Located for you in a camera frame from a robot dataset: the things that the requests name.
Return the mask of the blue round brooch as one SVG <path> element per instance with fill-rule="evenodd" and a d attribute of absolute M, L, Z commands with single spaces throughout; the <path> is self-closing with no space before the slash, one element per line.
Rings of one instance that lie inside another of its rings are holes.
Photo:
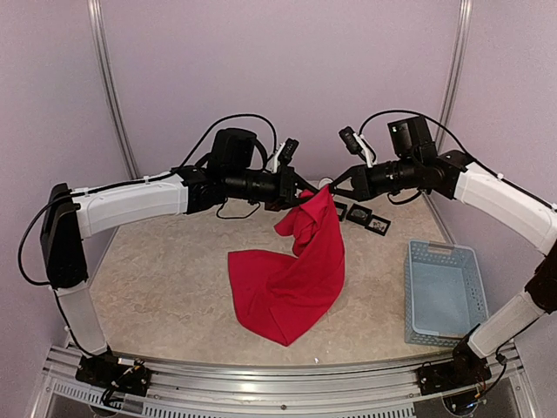
<path fill-rule="evenodd" d="M 330 185 L 333 182 L 333 179 L 325 177 L 322 178 L 318 183 L 318 189 L 322 189 L 323 187 Z"/>

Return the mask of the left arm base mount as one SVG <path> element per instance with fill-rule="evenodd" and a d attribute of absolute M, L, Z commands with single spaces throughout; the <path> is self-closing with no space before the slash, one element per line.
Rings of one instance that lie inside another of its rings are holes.
<path fill-rule="evenodd" d="M 142 360 L 126 360 L 112 352 L 83 356 L 75 378 L 97 388 L 145 397 L 151 384 L 152 371 Z"/>

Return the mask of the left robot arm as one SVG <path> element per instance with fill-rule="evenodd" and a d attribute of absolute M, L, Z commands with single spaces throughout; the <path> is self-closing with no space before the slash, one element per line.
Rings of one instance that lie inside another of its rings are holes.
<path fill-rule="evenodd" d="M 317 189 L 289 166 L 267 172 L 185 165 L 120 185 L 76 190 L 56 185 L 44 211 L 40 243 L 64 322 L 74 343 L 90 357 L 89 375 L 110 388 L 121 380 L 122 369 L 106 355 L 109 347 L 87 283 L 84 239 L 145 219 L 204 212 L 228 198 L 262 203 L 277 212 L 299 205 L 299 192 L 304 190 Z"/>

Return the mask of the silver white brooch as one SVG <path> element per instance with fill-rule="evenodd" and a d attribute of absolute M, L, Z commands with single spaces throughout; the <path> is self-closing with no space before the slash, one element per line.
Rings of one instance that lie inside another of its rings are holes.
<path fill-rule="evenodd" d="M 382 221 L 374 219 L 370 225 L 373 230 L 384 232 L 386 229 L 386 224 Z"/>

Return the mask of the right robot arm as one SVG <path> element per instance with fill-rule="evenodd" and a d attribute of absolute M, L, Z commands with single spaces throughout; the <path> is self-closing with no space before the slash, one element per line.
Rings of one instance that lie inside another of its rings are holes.
<path fill-rule="evenodd" d="M 545 314 L 556 310 L 556 209 L 488 171 L 473 157 L 453 150 L 424 162 L 416 158 L 356 165 L 330 185 L 332 193 L 358 202 L 406 189 L 434 191 L 471 206 L 518 233 L 543 255 L 524 289 L 471 331 L 453 350 L 446 380 L 462 387 L 486 357 Z"/>

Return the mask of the red t-shirt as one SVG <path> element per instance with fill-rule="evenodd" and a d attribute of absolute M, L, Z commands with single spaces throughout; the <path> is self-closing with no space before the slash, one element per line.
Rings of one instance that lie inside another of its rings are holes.
<path fill-rule="evenodd" d="M 294 238 L 292 254 L 253 249 L 228 254 L 236 318 L 247 330 L 284 347 L 310 330 L 345 284 L 346 250 L 327 188 L 301 196 L 274 230 Z"/>

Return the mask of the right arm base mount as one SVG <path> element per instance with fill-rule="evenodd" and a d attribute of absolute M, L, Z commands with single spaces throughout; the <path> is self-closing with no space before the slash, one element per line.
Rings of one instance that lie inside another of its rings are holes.
<path fill-rule="evenodd" d="M 437 394 L 458 388 L 486 383 L 492 378 L 489 367 L 480 366 L 473 371 L 462 371 L 453 361 L 432 364 L 424 363 L 416 371 L 419 390 L 422 395 Z"/>

